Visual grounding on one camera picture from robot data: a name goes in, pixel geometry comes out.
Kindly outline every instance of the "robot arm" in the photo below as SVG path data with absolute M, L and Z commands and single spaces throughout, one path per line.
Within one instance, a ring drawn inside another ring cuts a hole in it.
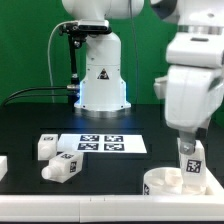
M 161 12 L 166 7 L 171 11 L 171 2 L 151 0 L 151 5 L 160 4 L 157 9 Z M 206 187 L 204 149 L 195 136 L 199 128 L 208 128 L 211 115 L 223 100 L 224 4 L 222 0 L 180 0 L 176 9 L 179 32 L 166 53 L 171 66 L 167 77 L 157 79 L 154 87 L 157 95 L 166 98 L 167 125 L 179 130 L 184 185 Z
M 71 45 L 86 43 L 86 74 L 80 82 L 77 113 L 91 117 L 116 117 L 129 111 L 126 83 L 120 75 L 121 42 L 105 19 L 130 18 L 140 13 L 144 0 L 62 0 L 76 19 L 67 31 Z
M 166 22 L 178 23 L 178 0 L 149 0 L 151 8 L 157 16 Z
M 138 15 L 144 0 L 62 0 L 66 11 L 75 19 L 104 20 L 130 18 L 130 1 L 133 16 Z

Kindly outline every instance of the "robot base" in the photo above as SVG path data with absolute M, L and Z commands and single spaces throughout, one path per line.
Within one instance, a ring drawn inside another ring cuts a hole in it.
M 83 115 L 83 116 L 92 117 L 92 118 L 115 118 L 115 117 L 121 117 L 121 116 L 126 116 L 130 114 L 131 107 L 123 108 L 120 110 L 114 110 L 114 111 L 95 111 L 95 110 L 87 110 L 84 108 L 74 107 L 74 112 L 77 115 Z

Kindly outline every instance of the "black cable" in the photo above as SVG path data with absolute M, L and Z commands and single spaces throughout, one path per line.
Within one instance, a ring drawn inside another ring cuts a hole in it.
M 133 18 L 133 7 L 132 7 L 132 0 L 129 0 L 129 7 L 130 7 L 130 15 L 131 15 L 131 25 L 132 25 L 132 34 L 134 38 L 134 47 L 135 47 L 135 59 L 136 59 L 136 95 L 135 95 L 135 103 L 138 103 L 138 94 L 139 94 L 139 57 L 138 57 L 138 46 L 137 46 L 137 37 L 136 37 L 136 30 Z
M 52 96 L 67 96 L 67 94 L 30 94 L 30 95 L 21 95 L 21 96 L 14 96 L 7 98 L 1 104 L 1 107 L 4 107 L 9 101 L 18 99 L 18 98 L 25 98 L 25 97 L 52 97 Z
M 65 89 L 67 90 L 66 86 L 34 87 L 34 88 L 23 89 L 23 90 L 20 90 L 20 91 L 17 91 L 15 93 L 11 94 L 9 97 L 7 97 L 5 100 L 3 100 L 1 106 L 5 106 L 5 104 L 9 101 L 9 99 L 14 98 L 14 97 L 16 97 L 16 96 L 18 96 L 18 95 L 20 95 L 22 93 L 31 92 L 31 91 L 65 90 Z

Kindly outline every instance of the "white block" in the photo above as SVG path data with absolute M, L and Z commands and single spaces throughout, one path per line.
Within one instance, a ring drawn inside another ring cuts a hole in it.
M 49 160 L 57 154 L 58 135 L 43 134 L 38 142 L 38 160 Z
M 0 156 L 0 181 L 8 171 L 7 156 Z
M 49 161 L 49 165 L 42 170 L 41 174 L 46 180 L 64 183 L 82 170 L 82 163 L 82 152 L 61 153 Z

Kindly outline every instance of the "black and white marker cube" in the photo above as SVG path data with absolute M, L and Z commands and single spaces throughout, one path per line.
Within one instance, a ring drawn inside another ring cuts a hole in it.
M 43 134 L 38 142 L 38 160 L 49 160 L 57 154 L 58 135 Z
M 83 153 L 66 151 L 49 160 L 49 165 L 42 170 L 42 177 L 64 183 L 82 170 Z

